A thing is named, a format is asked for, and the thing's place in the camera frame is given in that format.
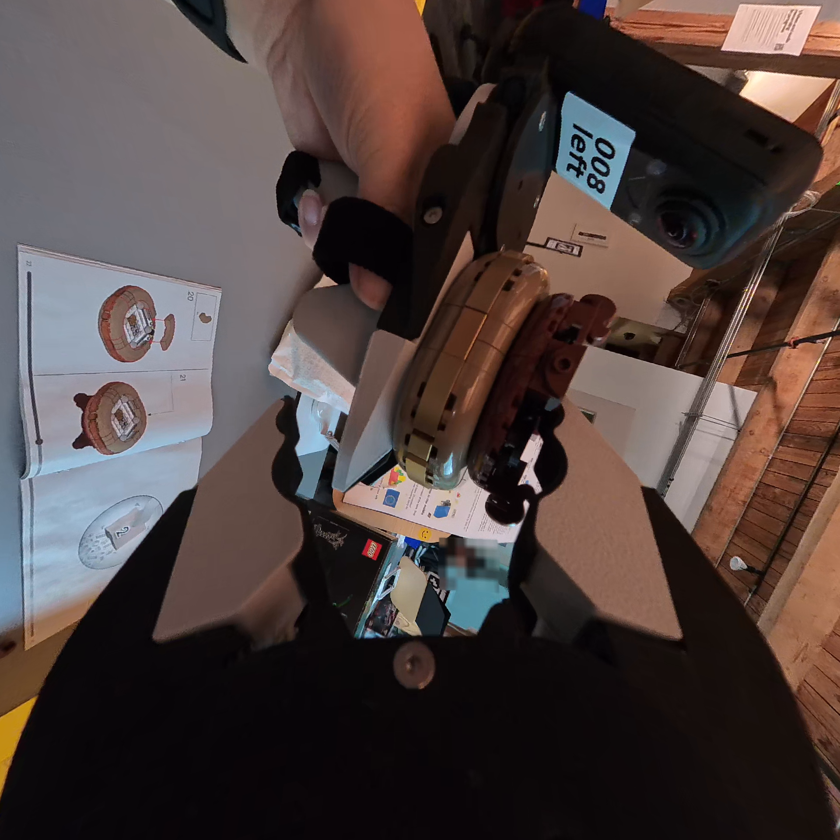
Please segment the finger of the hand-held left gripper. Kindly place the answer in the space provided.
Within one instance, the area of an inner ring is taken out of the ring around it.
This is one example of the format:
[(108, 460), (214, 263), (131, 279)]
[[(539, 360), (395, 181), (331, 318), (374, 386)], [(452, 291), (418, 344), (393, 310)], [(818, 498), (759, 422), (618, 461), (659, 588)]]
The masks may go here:
[(345, 492), (393, 450), (393, 424), (420, 338), (407, 339), (409, 316), (391, 296), (372, 333), (341, 437), (332, 488)]

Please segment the white paper bag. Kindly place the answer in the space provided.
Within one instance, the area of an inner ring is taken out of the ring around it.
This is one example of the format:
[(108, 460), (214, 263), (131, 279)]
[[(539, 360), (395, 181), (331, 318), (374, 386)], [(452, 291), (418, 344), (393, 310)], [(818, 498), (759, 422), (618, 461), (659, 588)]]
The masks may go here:
[(313, 401), (350, 413), (354, 385), (298, 336), (291, 320), (270, 357), (268, 373)]

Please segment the colourful printed paper sheet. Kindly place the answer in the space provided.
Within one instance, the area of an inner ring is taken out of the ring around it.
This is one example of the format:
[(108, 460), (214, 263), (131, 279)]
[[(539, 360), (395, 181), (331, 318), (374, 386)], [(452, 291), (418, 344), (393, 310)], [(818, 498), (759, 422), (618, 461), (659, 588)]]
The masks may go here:
[(431, 490), (391, 467), (371, 485), (358, 483), (344, 499), (351, 505), (390, 513), (457, 537), (514, 542), (521, 524), (499, 524), (486, 510), (488, 493), (465, 474), (452, 490)]

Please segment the grey desk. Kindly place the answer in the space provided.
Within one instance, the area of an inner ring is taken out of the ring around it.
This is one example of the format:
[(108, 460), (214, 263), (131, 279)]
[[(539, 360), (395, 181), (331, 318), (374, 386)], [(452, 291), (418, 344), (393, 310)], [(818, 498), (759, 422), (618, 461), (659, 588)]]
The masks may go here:
[(2, 2), (2, 713), (71, 628), (23, 648), (17, 245), (221, 288), (207, 472), (288, 389), (267, 370), (318, 279), (280, 224), (273, 89), (168, 2)]

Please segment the white paper notice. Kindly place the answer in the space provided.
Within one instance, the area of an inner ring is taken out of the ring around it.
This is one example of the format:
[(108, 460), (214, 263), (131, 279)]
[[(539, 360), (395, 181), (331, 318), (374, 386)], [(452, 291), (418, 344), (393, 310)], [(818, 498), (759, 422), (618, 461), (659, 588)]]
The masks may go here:
[(818, 5), (742, 3), (721, 51), (800, 56), (821, 10)]

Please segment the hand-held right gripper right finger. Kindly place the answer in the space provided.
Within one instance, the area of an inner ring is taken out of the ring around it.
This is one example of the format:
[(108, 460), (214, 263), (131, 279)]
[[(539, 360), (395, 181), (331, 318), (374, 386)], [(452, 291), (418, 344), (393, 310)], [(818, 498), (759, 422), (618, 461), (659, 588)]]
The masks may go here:
[(563, 481), (528, 510), (515, 549), (523, 579), (509, 594), (523, 594), (535, 615), (531, 634), (571, 643), (591, 621), (603, 621), (678, 642), (683, 633), (655, 533), (634, 472), (569, 398), (550, 445), (562, 447)]

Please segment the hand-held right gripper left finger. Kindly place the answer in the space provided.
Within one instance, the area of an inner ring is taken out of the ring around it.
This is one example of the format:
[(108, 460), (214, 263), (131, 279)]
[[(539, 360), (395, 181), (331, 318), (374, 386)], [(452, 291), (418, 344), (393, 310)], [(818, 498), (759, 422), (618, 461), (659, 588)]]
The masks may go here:
[(306, 505), (294, 399), (282, 397), (198, 482), (152, 638), (233, 629), (255, 647), (311, 632), (353, 641), (329, 596)]

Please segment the wooden beam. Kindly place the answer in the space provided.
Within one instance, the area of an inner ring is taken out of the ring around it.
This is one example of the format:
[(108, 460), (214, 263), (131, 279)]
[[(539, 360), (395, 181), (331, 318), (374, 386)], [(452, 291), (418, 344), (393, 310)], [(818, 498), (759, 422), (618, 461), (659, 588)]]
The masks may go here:
[(637, 10), (612, 26), (661, 54), (693, 67), (771, 71), (787, 75), (839, 77), (839, 23), (814, 23), (800, 55), (724, 50), (734, 16)]

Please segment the tan and brown brick model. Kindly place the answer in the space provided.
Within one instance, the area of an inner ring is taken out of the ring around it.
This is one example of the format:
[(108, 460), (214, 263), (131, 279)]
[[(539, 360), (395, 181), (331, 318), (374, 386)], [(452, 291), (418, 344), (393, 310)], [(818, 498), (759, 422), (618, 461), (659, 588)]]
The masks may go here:
[(561, 423), (586, 350), (609, 334), (612, 299), (550, 293), (530, 255), (499, 251), (469, 264), (433, 315), (405, 375), (392, 442), (397, 464), (426, 490), (465, 477), (488, 493), (490, 519), (519, 524), (526, 447)]

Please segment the metal conduit pipe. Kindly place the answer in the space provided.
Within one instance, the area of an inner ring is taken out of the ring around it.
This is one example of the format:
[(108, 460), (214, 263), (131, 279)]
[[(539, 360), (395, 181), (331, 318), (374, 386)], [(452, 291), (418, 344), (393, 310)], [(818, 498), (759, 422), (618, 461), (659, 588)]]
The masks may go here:
[(669, 489), (674, 482), (681, 461), (686, 455), (686, 451), (690, 445), (690, 440), (697, 430), (699, 420), (710, 400), (714, 386), (718, 380), (719, 373), (721, 372), (731, 346), (736, 339), (747, 315), (755, 292), (758, 289), (763, 275), (770, 263), (771, 256), (779, 243), (784, 228), (785, 218), (786, 213), (784, 213), (775, 223), (771, 232), (764, 240), (761, 251), (759, 252), (759, 255), (752, 267), (750, 277), (742, 289), (738, 305), (734, 309), (728, 326), (721, 338), (721, 342), (718, 345), (717, 351), (708, 366), (707, 373), (703, 378), (697, 393), (695, 394), (692, 404), (689, 407), (689, 411), (686, 413), (686, 418), (680, 427), (675, 444), (668, 455), (664, 470), (656, 486), (657, 494), (660, 498), (662, 498), (662, 500), (667, 497)]

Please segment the building instruction booklet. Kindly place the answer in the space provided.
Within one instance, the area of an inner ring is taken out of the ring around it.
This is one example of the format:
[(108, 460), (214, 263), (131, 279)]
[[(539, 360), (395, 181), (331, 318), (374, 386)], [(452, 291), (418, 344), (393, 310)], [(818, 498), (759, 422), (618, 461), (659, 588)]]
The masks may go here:
[(17, 269), (30, 649), (78, 622), (194, 487), (222, 292), (25, 245)]

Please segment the black toy set box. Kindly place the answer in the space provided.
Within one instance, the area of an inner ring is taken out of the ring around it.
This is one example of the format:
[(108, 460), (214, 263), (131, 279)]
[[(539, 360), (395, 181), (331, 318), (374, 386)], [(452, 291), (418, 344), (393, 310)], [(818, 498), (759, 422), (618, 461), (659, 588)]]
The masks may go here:
[(308, 503), (308, 511), (329, 597), (351, 634), (356, 635), (394, 538), (313, 501)]

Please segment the tan cardboard board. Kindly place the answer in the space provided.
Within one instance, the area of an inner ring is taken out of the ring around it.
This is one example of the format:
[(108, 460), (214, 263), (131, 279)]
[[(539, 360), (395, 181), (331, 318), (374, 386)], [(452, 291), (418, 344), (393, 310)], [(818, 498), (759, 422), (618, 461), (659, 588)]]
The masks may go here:
[[(332, 504), (336, 512), (342, 517), (382, 533), (387, 532), (421, 542), (418, 538), (419, 530), (421, 528), (429, 528), (422, 524), (401, 519), (394, 514), (351, 505), (345, 501), (344, 493), (336, 489), (332, 489)], [(441, 540), (450, 537), (449, 533), (436, 530), (435, 528), (430, 529), (436, 531), (436, 539), (434, 542), (427, 543), (439, 543)]]

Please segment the black wristband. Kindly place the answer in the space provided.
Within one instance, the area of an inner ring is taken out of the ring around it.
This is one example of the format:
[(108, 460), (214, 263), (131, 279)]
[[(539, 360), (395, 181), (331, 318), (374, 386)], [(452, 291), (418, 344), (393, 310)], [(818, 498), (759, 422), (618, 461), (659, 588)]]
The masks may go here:
[(246, 59), (229, 36), (225, 1), (171, 1), (171, 3), (216, 47), (237, 62), (246, 63)]

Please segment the person's left hand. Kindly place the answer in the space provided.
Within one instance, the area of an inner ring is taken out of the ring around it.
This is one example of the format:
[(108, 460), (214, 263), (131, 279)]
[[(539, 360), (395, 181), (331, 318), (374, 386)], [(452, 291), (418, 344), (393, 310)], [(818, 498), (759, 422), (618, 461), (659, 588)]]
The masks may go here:
[(345, 163), (360, 198), (410, 224), (455, 126), (415, 2), (266, 2), (252, 35), (293, 147)]

